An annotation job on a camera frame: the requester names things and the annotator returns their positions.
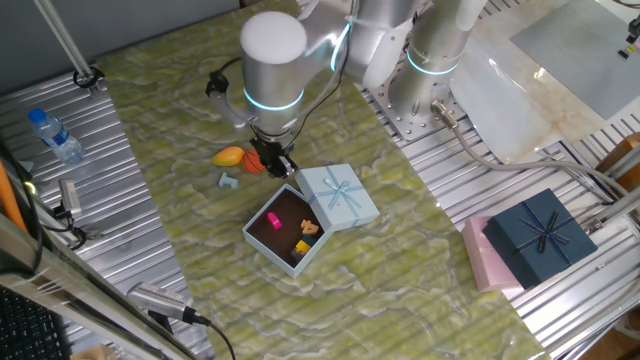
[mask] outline dark navy gift box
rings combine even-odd
[[[483,233],[525,289],[598,249],[549,189],[494,216]]]

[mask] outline orange toy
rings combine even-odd
[[[247,151],[244,154],[242,157],[242,166],[252,174],[258,174],[264,170],[264,165],[260,162],[260,156],[258,156],[258,152],[255,149]]]

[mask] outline dark ribbon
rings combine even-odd
[[[573,221],[573,218],[569,217],[568,219],[556,225],[556,221],[558,220],[558,210],[556,210],[553,213],[553,217],[551,217],[551,222],[549,222],[549,225],[545,227],[544,225],[542,225],[542,221],[538,219],[536,214],[533,213],[531,208],[526,203],[523,202],[522,206],[524,207],[524,210],[527,212],[529,217],[533,220],[534,224],[526,221],[523,218],[520,218],[520,222],[524,226],[526,226],[529,230],[533,231],[536,234],[536,236],[533,239],[518,246],[518,248],[516,248],[516,250],[513,251],[513,254],[514,255],[518,254],[528,249],[529,247],[535,245],[536,243],[538,244],[538,252],[543,253],[546,247],[547,239],[549,239],[550,240],[549,243],[551,244],[553,249],[558,253],[558,255],[560,255],[560,257],[564,261],[566,261],[567,264],[571,265],[572,264],[571,260],[569,260],[567,255],[565,255],[565,253],[562,251],[562,249],[559,246],[559,243],[562,245],[566,245],[569,243],[570,240],[567,239],[565,236],[558,234],[556,231],[569,225]]]

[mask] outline light blue gift box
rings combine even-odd
[[[296,182],[325,231],[364,225],[380,215],[349,164],[300,170]]]
[[[245,240],[249,244],[294,279],[300,275],[335,231],[364,225],[380,215],[349,165],[300,170],[296,176],[296,182],[300,186],[302,194],[287,184],[283,185],[242,229]],[[291,267],[248,231],[269,205],[285,190],[291,191],[310,204],[324,230],[324,235],[318,239],[296,267]]]

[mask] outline open box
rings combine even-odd
[[[349,165],[304,169],[296,181],[304,194],[285,184],[242,229],[249,244],[294,279],[334,232],[366,224],[380,215]],[[267,219],[269,212],[278,216],[282,228],[273,229]],[[291,251],[302,239],[302,220],[310,220],[320,229],[314,236],[317,242],[296,265]]]

